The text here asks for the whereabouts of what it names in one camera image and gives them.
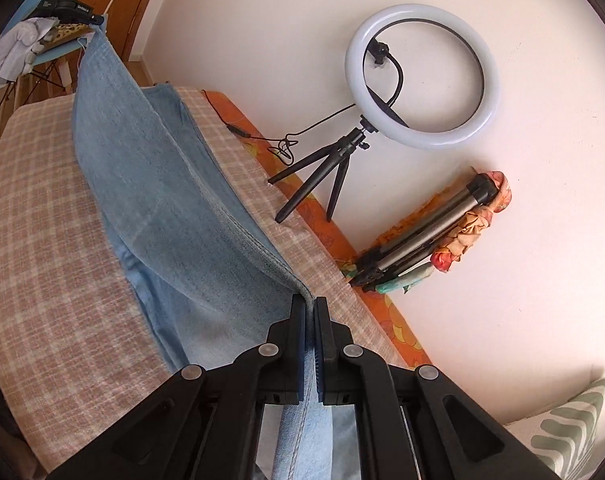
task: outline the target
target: blue denim jeans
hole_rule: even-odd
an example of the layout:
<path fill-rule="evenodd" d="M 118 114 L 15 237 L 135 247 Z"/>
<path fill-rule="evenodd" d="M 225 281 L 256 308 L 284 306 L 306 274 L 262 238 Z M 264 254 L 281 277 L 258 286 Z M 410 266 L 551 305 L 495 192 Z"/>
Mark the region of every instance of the blue denim jeans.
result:
<path fill-rule="evenodd" d="M 332 411 L 316 395 L 313 298 L 225 180 L 174 89 L 141 90 L 97 30 L 72 127 L 78 163 L 169 367 L 232 362 L 264 342 L 271 323 L 288 317 L 292 294 L 302 294 L 303 401 L 284 407 L 272 478 L 357 478 L 343 468 L 332 475 Z M 338 426 L 351 424 L 345 413 L 333 414 Z"/>

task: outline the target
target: striped pillow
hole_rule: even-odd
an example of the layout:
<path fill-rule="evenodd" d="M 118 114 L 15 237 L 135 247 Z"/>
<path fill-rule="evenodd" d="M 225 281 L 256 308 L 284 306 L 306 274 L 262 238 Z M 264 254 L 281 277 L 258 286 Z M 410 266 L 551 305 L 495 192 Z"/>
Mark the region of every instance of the striped pillow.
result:
<path fill-rule="evenodd" d="M 506 426 L 563 480 L 575 480 L 591 458 L 605 398 L 605 378 L 569 402 Z"/>

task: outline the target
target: white lamp head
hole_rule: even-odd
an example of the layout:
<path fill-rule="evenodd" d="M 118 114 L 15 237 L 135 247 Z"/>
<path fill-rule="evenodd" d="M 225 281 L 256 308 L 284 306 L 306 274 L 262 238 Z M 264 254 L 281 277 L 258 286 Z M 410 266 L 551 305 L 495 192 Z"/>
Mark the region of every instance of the white lamp head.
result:
<path fill-rule="evenodd" d="M 364 79 L 363 61 L 372 38 L 396 23 L 427 22 L 458 36 L 474 54 L 479 65 L 483 89 L 475 113 L 464 123 L 437 134 L 407 128 L 389 117 L 373 100 Z M 458 16 L 437 7 L 405 4 L 377 12 L 365 20 L 353 36 L 345 57 L 349 90 L 362 115 L 382 134 L 406 146 L 421 150 L 448 148 L 479 132 L 495 115 L 499 101 L 498 70 L 487 43 Z"/>

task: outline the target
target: plaid bedsheet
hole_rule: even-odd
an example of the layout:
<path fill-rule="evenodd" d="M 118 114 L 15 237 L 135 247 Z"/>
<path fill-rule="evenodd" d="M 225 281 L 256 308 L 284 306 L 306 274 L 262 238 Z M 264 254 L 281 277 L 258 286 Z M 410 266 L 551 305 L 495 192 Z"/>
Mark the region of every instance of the plaid bedsheet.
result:
<path fill-rule="evenodd" d="M 179 89 L 240 200 L 356 342 L 404 366 L 332 258 L 201 93 Z M 106 240 L 71 140 L 72 96 L 21 107 L 0 141 L 0 386 L 48 470 L 169 377 Z"/>

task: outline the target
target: silver screw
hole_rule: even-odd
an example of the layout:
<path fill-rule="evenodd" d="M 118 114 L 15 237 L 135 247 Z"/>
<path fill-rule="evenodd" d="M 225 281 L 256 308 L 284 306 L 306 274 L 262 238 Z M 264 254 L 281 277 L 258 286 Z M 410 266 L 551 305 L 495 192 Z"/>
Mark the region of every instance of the silver screw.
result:
<path fill-rule="evenodd" d="M 434 379 L 438 378 L 438 375 L 440 375 L 438 368 L 431 365 L 421 366 L 418 368 L 418 373 L 420 374 L 420 377 L 426 379 L 427 381 L 433 381 Z"/>
<path fill-rule="evenodd" d="M 364 350 L 358 345 L 347 345 L 343 348 L 343 352 L 347 357 L 360 357 L 364 353 Z"/>
<path fill-rule="evenodd" d="M 274 345 L 273 343 L 265 343 L 258 347 L 258 353 L 264 357 L 271 357 L 276 355 L 280 349 L 278 345 Z"/>
<path fill-rule="evenodd" d="M 198 365 L 186 365 L 180 370 L 180 375 L 187 381 L 193 381 L 202 375 L 202 368 Z"/>

